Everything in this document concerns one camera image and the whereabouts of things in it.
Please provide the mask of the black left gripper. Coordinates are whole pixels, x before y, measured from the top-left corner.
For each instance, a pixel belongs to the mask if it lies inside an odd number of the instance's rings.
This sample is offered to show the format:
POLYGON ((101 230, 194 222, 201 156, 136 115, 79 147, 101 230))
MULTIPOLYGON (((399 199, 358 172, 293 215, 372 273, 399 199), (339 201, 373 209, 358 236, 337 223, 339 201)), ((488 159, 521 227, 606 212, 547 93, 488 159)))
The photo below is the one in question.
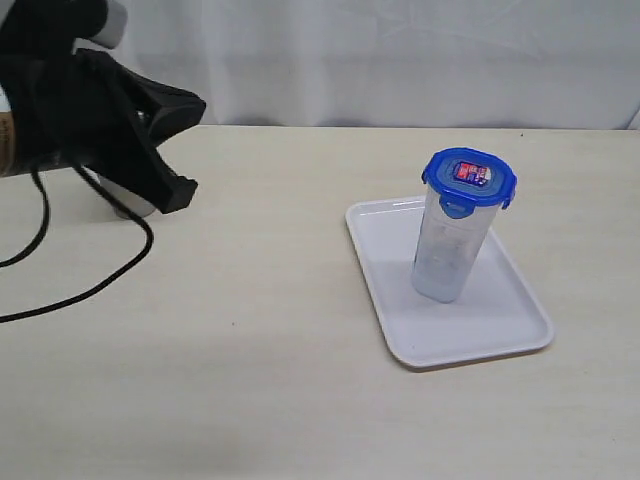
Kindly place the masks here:
POLYGON ((1 174, 85 166, 163 214, 182 210, 197 183, 158 148, 198 125, 206 102, 94 44, 102 2, 2 2, 1 174))

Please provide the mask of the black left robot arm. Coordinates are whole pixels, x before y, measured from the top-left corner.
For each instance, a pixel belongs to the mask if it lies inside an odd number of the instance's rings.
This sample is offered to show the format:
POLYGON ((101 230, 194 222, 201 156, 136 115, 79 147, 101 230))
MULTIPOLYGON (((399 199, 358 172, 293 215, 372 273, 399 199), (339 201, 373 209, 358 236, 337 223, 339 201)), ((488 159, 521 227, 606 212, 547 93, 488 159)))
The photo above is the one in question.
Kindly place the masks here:
POLYGON ((199 124, 206 103, 110 55, 127 21, 118 1, 2 2, 2 176, 80 164, 163 214, 190 204, 196 181, 158 148, 199 124))

